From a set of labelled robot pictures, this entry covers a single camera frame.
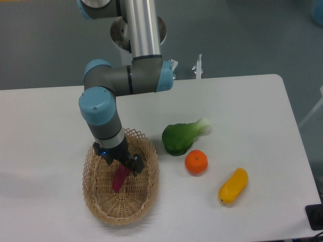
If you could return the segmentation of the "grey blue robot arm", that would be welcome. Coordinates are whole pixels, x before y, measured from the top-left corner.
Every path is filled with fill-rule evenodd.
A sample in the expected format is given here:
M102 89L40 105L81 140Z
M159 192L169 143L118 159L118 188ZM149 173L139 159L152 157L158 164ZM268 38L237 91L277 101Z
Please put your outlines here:
M108 61L90 61L84 71L84 92L80 112L95 138L93 148L111 164L114 160L138 175L144 163L130 154L116 105L118 96L170 90L172 64L163 60L158 16L154 1L78 1L89 19L120 17L126 24L126 38L132 63L113 68Z

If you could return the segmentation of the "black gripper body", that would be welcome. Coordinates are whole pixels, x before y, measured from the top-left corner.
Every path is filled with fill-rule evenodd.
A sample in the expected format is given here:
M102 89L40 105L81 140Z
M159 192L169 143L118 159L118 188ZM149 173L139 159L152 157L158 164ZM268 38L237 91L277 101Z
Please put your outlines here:
M113 148L105 148L105 149L107 149L108 153L112 157L112 162L114 160L117 160L118 162L120 162L122 165L125 166L125 161L127 160L127 156L128 154L130 154L128 151L128 143L125 137L123 138L122 142L119 145Z

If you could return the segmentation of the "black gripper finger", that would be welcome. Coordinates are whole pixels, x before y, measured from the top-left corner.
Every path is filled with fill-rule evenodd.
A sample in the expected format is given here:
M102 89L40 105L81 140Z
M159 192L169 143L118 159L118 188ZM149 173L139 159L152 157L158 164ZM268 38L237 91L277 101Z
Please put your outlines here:
M108 166L112 164L112 157L108 153L107 149L102 148L98 142L94 142L92 147L95 154L97 156L101 156L106 161Z
M137 177L143 171L145 164L139 154L128 154L125 166Z

